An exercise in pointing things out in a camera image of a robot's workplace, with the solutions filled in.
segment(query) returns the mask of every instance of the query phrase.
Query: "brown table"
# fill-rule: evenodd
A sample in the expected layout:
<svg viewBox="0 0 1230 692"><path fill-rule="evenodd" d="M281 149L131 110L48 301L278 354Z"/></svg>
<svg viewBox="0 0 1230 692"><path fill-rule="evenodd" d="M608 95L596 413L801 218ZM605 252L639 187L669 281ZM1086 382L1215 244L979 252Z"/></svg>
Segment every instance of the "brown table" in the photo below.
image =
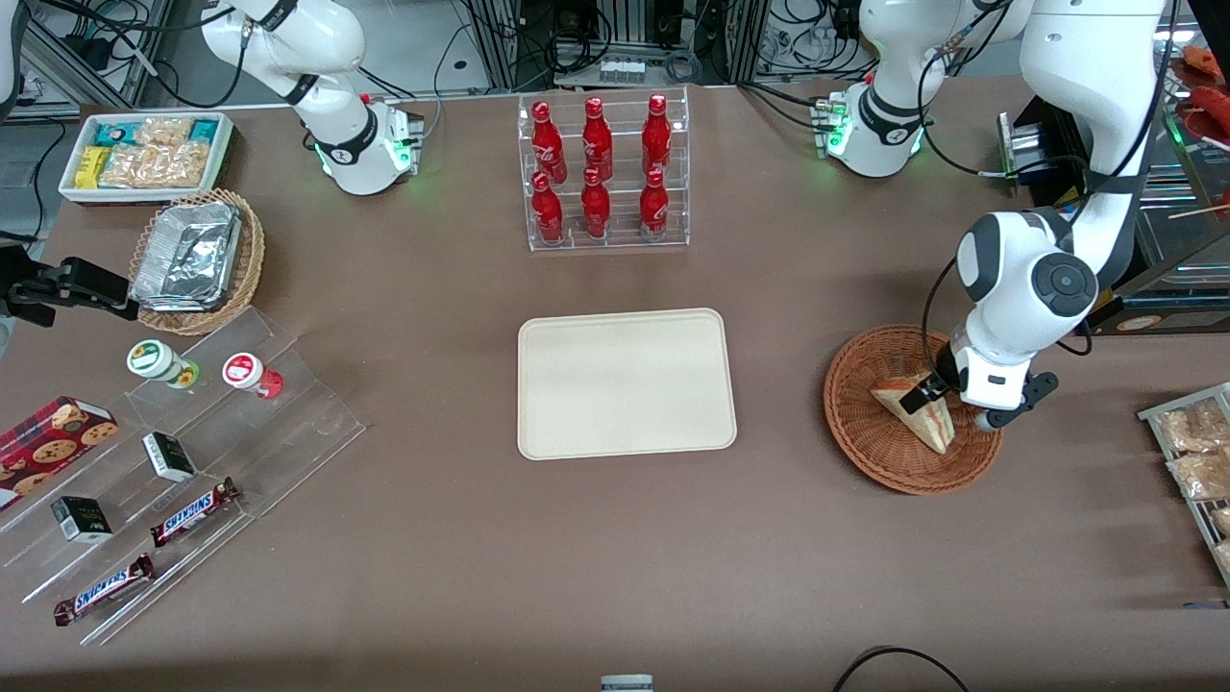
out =
<svg viewBox="0 0 1230 692"><path fill-rule="evenodd" d="M884 490L820 423L825 365L916 320L969 221L1023 202L927 150L859 178L734 88L691 93L694 242L617 257L530 256L513 98L450 101L423 173L373 198L321 175L292 111L232 112L230 187L269 241L256 304L371 428L103 648L0 599L0 688L587 691L646 671L663 692L828 690L903 644L980 691L1226 690L1230 613L1180 610L1225 590L1134 415L1230 379L1226 339L1047 354L1059 392L983 481ZM1027 98L953 80L937 138L994 165L994 114ZM148 215L65 204L48 257L124 267ZM726 320L731 449L520 457L522 322L688 306ZM968 309L951 280L934 323ZM20 328L0 425L60 393L109 402L149 334L82 309ZM847 687L907 688L951 687L887 660Z"/></svg>

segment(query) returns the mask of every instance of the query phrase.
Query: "cookie box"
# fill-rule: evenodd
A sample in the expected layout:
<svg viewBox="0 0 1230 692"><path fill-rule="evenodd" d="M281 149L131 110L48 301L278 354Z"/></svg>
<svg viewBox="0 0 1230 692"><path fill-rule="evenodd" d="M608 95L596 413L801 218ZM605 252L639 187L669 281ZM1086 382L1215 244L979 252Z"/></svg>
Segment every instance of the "cookie box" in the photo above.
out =
<svg viewBox="0 0 1230 692"><path fill-rule="evenodd" d="M0 511L118 431L105 409L60 397L0 435Z"/></svg>

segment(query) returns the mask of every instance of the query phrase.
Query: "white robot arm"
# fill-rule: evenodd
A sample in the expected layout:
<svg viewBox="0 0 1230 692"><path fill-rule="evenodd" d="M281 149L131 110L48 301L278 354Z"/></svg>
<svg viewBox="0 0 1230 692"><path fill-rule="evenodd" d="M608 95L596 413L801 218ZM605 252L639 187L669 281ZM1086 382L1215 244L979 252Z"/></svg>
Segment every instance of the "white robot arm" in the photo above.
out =
<svg viewBox="0 0 1230 692"><path fill-rule="evenodd" d="M202 27L209 49L294 107L342 189L373 194L413 172L406 113L360 98L342 76L367 50L354 14L332 0L230 0L207 4L202 18L228 7L237 11Z"/></svg>
<svg viewBox="0 0 1230 692"><path fill-rule="evenodd" d="M1021 48L1021 74L1047 102L1092 132L1089 187L1071 220L1053 209L978 219L956 265L975 306L941 352L938 374L903 399L907 411L951 388L998 412L1032 408L1030 364L1089 313L1132 253L1156 73L1153 41L1165 0L1037 0ZM1050 376L1049 387L1055 382ZM998 428L1015 415L984 417Z"/></svg>
<svg viewBox="0 0 1230 692"><path fill-rule="evenodd" d="M845 108L830 118L836 129L828 139L829 157L868 177L902 170L922 134L919 102L930 104L945 79L943 60L931 59L937 49L1014 38L1032 5L1033 0L863 0L859 26L876 45L879 66L871 84L830 96L830 103Z"/></svg>

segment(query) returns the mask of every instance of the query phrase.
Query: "red bottle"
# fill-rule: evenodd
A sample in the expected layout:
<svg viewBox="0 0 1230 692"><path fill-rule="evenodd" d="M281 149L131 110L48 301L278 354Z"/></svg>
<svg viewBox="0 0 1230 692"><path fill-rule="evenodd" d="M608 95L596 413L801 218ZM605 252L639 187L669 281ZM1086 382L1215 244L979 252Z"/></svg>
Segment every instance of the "red bottle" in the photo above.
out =
<svg viewBox="0 0 1230 692"><path fill-rule="evenodd" d="M551 107L545 101L538 101L530 107L534 114L534 157L539 170L551 176L556 184L568 179L568 166L563 162L563 138L560 128L551 122Z"/></svg>
<svg viewBox="0 0 1230 692"><path fill-rule="evenodd" d="M563 242L563 208L560 205L560 197L551 189L551 179L542 171L534 171L530 178L534 184L534 197L530 205L534 206L534 220L539 226L539 235L547 245Z"/></svg>
<svg viewBox="0 0 1230 692"><path fill-rule="evenodd" d="M641 191L641 237L657 242L667 234L667 204L670 197L662 187L662 168L654 167L645 176Z"/></svg>
<svg viewBox="0 0 1230 692"><path fill-rule="evenodd" d="M585 147L585 165L598 168L603 179L615 175L615 149L611 144L611 125L603 116L603 100L593 96L585 98L585 129L581 133Z"/></svg>
<svg viewBox="0 0 1230 692"><path fill-rule="evenodd" d="M581 205L585 209L585 232L595 240L606 237L611 220L611 195L606 192L597 166L585 168L585 188L581 191Z"/></svg>
<svg viewBox="0 0 1230 692"><path fill-rule="evenodd" d="M661 93L649 96L649 117L641 130L641 147L645 175L654 166L667 170L670 165L670 122L667 120L667 97Z"/></svg>

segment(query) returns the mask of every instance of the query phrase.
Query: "wicker basket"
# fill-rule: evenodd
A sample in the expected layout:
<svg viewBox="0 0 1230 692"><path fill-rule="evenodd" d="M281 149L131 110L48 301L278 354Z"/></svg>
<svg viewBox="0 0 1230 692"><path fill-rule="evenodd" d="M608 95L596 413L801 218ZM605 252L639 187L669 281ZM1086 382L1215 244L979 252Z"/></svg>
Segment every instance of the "wicker basket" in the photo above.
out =
<svg viewBox="0 0 1230 692"><path fill-rule="evenodd" d="M945 337L929 334L931 353ZM911 495L961 490L986 473L999 455L1000 431L984 433L978 411L947 396L956 439L945 455L935 454L871 396L892 377L926 372L918 326L887 324L867 329L843 345L824 380L824 417L846 457L878 483Z"/></svg>
<svg viewBox="0 0 1230 692"><path fill-rule="evenodd" d="M228 189L210 189L200 194L176 199L171 205L183 206L189 204L204 204L207 202L226 202L235 205L244 214L244 226L240 229L240 243L235 251L235 268L231 270L226 304L213 312L155 312L154 310L140 309L137 318L141 323L170 331L180 336L200 336L231 321L244 307L252 301L256 294L256 284L261 280L261 262L264 259L264 231L261 229L261 219L252 213L252 206L242 197ZM137 241L137 252L128 264L128 279L137 275L137 268L145 256L145 245L149 242L150 231L157 216L145 224L145 232Z"/></svg>

